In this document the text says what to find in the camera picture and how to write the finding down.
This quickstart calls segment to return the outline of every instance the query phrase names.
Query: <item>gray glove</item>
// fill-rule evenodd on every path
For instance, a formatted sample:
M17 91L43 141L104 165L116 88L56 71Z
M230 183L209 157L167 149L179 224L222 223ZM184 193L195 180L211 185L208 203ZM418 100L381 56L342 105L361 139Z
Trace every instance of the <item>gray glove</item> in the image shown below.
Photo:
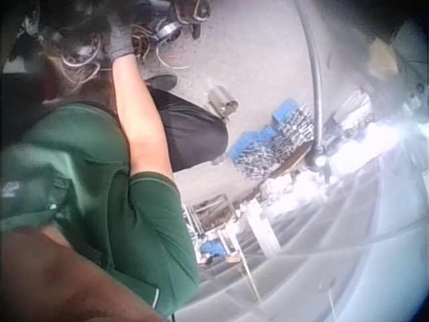
M107 37L105 50L111 62L119 57L134 54L131 26L124 24L117 13L110 14L107 21L110 25L110 35Z

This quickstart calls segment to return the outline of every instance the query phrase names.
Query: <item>sleeve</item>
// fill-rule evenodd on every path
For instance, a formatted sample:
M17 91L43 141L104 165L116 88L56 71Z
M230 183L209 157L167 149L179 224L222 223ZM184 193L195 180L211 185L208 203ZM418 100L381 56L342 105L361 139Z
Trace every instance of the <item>sleeve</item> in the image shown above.
M178 189L161 174L142 172L131 177L129 204L131 213L124 214L120 227L109 228L115 269L157 288L157 311L171 315L198 288Z

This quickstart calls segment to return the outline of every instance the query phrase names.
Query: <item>skin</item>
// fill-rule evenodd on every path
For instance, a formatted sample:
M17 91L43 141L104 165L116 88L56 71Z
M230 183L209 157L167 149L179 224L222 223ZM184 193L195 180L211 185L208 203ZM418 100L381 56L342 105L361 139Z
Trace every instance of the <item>skin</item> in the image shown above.
M119 120L130 148L130 175L173 179L164 127L134 55L113 63ZM147 303L79 256L53 226L1 235L2 321L165 321Z

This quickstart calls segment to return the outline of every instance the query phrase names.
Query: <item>shoe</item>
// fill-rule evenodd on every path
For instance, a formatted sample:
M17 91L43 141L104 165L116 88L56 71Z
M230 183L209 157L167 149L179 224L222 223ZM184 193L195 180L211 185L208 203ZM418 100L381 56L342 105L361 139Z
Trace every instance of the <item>shoe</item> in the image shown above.
M177 76L172 74L157 75L145 80L145 82L153 89L168 92L177 85Z

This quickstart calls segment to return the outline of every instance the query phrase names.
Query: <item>white trim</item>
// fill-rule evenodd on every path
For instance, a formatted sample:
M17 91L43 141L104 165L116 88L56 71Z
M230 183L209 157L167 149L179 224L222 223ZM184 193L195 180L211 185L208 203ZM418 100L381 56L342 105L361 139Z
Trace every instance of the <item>white trim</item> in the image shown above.
M152 303L152 308L156 308L156 305L158 304L158 299L160 298L160 290L157 288L156 289L156 293L155 293L155 298L154 301Z

